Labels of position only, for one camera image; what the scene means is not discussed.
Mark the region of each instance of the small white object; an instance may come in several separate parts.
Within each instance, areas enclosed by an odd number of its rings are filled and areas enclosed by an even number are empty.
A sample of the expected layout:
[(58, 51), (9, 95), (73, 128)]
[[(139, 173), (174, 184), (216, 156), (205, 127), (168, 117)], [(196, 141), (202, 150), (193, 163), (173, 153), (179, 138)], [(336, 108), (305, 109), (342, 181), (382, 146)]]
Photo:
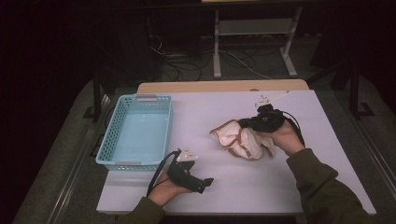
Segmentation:
[(181, 150), (180, 155), (177, 157), (177, 161), (196, 161), (197, 159), (198, 156), (189, 147)]
[(260, 99), (256, 102), (255, 106), (256, 107), (260, 107), (262, 105), (269, 105), (277, 100), (279, 100), (280, 98), (288, 95), (290, 93), (290, 91), (285, 91), (282, 93), (276, 93), (276, 94), (272, 94), (272, 95), (263, 95), (260, 97)]

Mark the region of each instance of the table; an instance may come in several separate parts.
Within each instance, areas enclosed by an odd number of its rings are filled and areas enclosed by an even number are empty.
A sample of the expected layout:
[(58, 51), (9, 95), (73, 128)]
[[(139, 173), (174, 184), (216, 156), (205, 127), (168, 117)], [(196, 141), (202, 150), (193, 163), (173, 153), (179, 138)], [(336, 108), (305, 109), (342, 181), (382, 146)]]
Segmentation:
[[(166, 205), (168, 215), (299, 216), (303, 213), (294, 176), (281, 149), (276, 149), (272, 159), (264, 155), (258, 161), (245, 161), (219, 149), (208, 134), (228, 119), (255, 116), (254, 103), (262, 94), (280, 94), (286, 90), (290, 93), (273, 106), (297, 118), (306, 145), (314, 149), (321, 161), (336, 169), (338, 179), (357, 194), (369, 214), (375, 214), (315, 92), (304, 81), (292, 79), (144, 83), (139, 87), (138, 93), (172, 94), (174, 111), (169, 150), (189, 146), (199, 157), (191, 174), (215, 178), (203, 194), (180, 195)], [(152, 175), (151, 172), (109, 172), (97, 211), (128, 213), (145, 195)]]

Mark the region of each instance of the white table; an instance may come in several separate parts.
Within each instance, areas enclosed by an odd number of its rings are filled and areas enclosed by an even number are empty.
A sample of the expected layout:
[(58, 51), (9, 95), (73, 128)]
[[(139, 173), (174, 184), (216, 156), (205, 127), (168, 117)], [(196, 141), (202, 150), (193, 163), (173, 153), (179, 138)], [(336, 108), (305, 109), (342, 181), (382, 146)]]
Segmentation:
[[(209, 131), (229, 119), (257, 115), (254, 103), (264, 94), (281, 91), (179, 92), (173, 96), (173, 123), (169, 150), (189, 146), (199, 156), (191, 174), (214, 177), (203, 194), (176, 197), (165, 206), (169, 215), (286, 215), (303, 213), (295, 179), (279, 148), (270, 159), (246, 161), (219, 149)], [(375, 209), (342, 149), (314, 91), (291, 91), (273, 103), (299, 121), (307, 147), (339, 172), (369, 214)], [(153, 173), (109, 172), (97, 211), (125, 214), (134, 209)]]

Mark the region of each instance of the person's right hand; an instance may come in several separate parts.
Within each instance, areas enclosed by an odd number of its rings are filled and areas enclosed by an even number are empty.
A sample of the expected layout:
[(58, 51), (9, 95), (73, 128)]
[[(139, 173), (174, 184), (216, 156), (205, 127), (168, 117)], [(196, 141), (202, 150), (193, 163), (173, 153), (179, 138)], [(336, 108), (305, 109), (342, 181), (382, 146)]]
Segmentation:
[(271, 138), (274, 141), (274, 144), (283, 149), (288, 156), (305, 149), (305, 146), (301, 143), (297, 133), (287, 120), (285, 120), (282, 127), (273, 133), (256, 132), (256, 134)]

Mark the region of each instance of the white cloth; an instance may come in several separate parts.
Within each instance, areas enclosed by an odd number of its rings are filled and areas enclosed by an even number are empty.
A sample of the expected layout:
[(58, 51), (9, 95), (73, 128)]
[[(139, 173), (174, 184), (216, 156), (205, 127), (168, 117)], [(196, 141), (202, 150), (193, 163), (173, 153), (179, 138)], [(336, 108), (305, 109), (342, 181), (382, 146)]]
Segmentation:
[(225, 122), (209, 133), (219, 142), (221, 148), (228, 149), (235, 157), (257, 160), (262, 156), (264, 149), (271, 158), (275, 155), (275, 146), (271, 138), (258, 136), (250, 128), (241, 128), (236, 119)]

